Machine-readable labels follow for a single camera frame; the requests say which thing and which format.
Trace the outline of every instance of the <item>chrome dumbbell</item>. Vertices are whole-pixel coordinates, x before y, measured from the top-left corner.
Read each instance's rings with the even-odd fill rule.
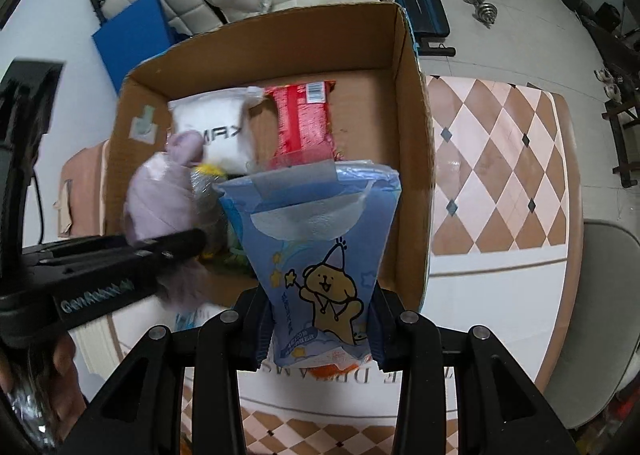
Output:
[[[484,2],[485,0],[464,0],[467,4],[476,7],[476,20],[482,22],[487,27],[495,23],[495,17],[498,15],[498,8],[493,4]]]

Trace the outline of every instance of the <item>barcode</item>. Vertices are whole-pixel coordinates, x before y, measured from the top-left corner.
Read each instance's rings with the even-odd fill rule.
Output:
[[[324,82],[317,81],[315,83],[306,84],[306,102],[307,103],[324,103]]]

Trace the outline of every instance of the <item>cartoon dog illustration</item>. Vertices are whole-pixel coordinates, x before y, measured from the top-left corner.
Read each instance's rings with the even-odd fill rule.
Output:
[[[353,320],[362,314],[364,305],[351,276],[344,272],[347,245],[340,237],[320,263],[308,265],[300,285],[295,270],[285,275],[285,286],[296,285],[300,298],[314,306],[313,326],[334,333],[342,342],[355,345]]]

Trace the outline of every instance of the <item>blue folder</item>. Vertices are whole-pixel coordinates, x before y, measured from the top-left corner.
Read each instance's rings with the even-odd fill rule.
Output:
[[[136,0],[108,20],[93,38],[118,93],[124,77],[133,67],[175,43],[160,0]]]

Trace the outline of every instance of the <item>human hand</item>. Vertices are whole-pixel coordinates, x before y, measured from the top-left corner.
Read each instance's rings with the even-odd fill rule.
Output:
[[[58,416],[58,436],[64,440],[84,412],[86,405],[78,384],[78,370],[74,363],[76,345],[68,333],[62,335],[53,351],[56,373],[50,381],[49,402]],[[0,387],[4,393],[14,388],[14,375],[6,355],[0,350]]]

